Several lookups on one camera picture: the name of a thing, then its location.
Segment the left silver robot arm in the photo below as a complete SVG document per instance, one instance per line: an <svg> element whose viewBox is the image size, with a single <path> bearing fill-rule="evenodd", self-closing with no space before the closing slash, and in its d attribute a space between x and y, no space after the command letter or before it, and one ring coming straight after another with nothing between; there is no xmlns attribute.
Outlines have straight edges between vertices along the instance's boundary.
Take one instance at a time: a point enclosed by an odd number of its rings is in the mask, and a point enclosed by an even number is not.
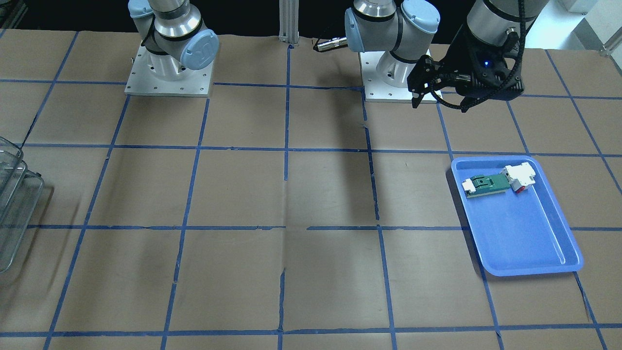
<svg viewBox="0 0 622 350"><path fill-rule="evenodd" d="M431 94L440 105L467 112L488 100L524 93L526 36L545 0L477 0L445 56L427 54L442 22L426 0L356 0L345 11L345 37L314 44L318 53L348 47L382 56L377 68L389 86L408 89L412 106Z"/></svg>

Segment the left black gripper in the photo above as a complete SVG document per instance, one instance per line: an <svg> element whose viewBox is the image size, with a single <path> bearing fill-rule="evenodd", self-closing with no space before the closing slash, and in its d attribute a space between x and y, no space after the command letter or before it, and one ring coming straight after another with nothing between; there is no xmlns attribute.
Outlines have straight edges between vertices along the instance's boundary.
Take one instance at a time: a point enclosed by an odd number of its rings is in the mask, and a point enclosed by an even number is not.
<svg viewBox="0 0 622 350"><path fill-rule="evenodd" d="M501 45L493 46L462 26L442 60L435 61L426 54L416 62L407 78L413 109L422 104L427 93L442 103L436 91L446 87L464 97L459 104L462 113L487 100L511 101L522 95L524 34L509 28L501 36Z"/></svg>

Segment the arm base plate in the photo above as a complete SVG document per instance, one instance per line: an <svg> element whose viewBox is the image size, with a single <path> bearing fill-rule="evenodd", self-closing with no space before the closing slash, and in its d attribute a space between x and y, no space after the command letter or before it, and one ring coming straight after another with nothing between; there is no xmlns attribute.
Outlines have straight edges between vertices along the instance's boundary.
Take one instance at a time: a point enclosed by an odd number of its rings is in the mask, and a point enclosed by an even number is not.
<svg viewBox="0 0 622 350"><path fill-rule="evenodd" d="M361 73L366 100L382 103L411 103L413 93L407 78L415 63L395 58L391 52L360 52Z"/></svg>
<svg viewBox="0 0 622 350"><path fill-rule="evenodd" d="M132 96L209 96L215 62L200 70L190 70L169 55L156 55L144 46L138 52L124 92Z"/></svg>

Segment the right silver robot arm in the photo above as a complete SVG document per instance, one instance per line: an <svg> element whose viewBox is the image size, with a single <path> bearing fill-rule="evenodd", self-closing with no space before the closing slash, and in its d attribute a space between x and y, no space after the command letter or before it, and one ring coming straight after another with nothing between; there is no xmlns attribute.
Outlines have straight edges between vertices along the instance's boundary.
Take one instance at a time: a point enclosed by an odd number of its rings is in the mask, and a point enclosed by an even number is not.
<svg viewBox="0 0 622 350"><path fill-rule="evenodd" d="M214 62L219 38L189 0L130 0L127 9L146 50L147 68L155 77L179 80Z"/></svg>

